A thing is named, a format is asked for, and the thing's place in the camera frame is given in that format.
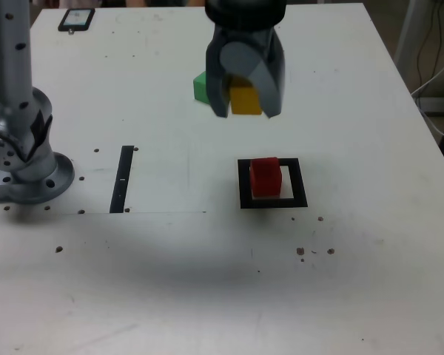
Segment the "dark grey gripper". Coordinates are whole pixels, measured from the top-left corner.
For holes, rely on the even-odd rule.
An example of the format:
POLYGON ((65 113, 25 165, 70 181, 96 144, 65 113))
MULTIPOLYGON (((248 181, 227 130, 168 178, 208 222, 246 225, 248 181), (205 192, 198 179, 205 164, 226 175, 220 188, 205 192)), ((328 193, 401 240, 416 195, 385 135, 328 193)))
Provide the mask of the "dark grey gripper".
POLYGON ((231 30, 221 25, 215 28, 206 48, 206 94, 213 112, 221 118, 227 118, 229 108, 226 73, 249 81, 267 117, 281 113, 285 58, 274 27, 253 32, 231 30))

